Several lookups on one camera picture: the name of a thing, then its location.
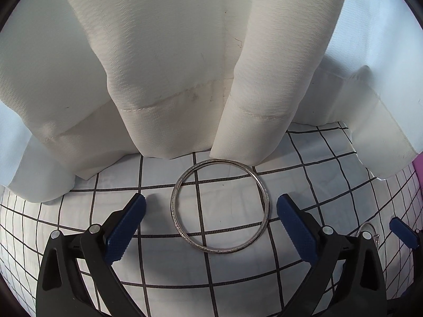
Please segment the white curtain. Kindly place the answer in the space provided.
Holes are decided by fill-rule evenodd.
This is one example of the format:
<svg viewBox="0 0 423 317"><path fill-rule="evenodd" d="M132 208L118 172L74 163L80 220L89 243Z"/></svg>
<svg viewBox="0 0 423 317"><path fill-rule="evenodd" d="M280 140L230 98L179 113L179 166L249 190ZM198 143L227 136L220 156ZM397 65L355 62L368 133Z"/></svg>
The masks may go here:
<svg viewBox="0 0 423 317"><path fill-rule="evenodd" d="M255 166L345 123L388 178L422 153L418 0L1 0L1 187L32 202L139 153Z"/></svg>

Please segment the pink plastic bin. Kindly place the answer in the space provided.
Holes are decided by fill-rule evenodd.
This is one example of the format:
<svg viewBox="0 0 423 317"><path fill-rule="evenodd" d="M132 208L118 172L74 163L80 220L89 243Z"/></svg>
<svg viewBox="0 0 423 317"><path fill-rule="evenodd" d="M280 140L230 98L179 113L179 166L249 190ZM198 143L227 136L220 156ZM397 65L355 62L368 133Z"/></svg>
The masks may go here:
<svg viewBox="0 0 423 317"><path fill-rule="evenodd" d="M420 184L423 181L423 153L419 154L413 161L413 166Z"/></svg>

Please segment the large silver bangle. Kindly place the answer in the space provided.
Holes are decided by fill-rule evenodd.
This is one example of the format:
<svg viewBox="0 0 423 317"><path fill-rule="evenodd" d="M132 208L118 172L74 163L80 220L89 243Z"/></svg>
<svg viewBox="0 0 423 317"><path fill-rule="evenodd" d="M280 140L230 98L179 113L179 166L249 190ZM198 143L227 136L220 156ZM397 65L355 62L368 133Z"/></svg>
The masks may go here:
<svg viewBox="0 0 423 317"><path fill-rule="evenodd" d="M178 217L178 212L177 212L178 196L186 179L192 174L194 174L195 172L197 172L198 170L208 166L212 166L212 165L230 165L233 167L237 167L240 170L243 170L246 174L248 174L248 176L250 176L255 181L255 184L258 187L258 191L260 193L261 200L263 202L263 219L259 224L258 230L255 232L255 234L252 237L250 237L250 239L232 248L210 248L195 242L191 237L188 236L188 232L184 230L181 224L181 221L179 220L179 217ZM192 247L204 253L226 255L231 253L237 253L241 250L244 250L245 248L248 248L250 245L256 242L263 235L263 233L268 227L269 219L270 219L270 196L268 194L267 188L265 187L264 183L261 181L259 175L255 173L251 167L245 164L242 164L240 162L233 161L233 160L209 159L209 160L204 160L192 165L176 181L171 193L170 213L171 213L171 218L173 220L173 224L175 226L176 231L186 242L188 242L188 244L190 244Z"/></svg>

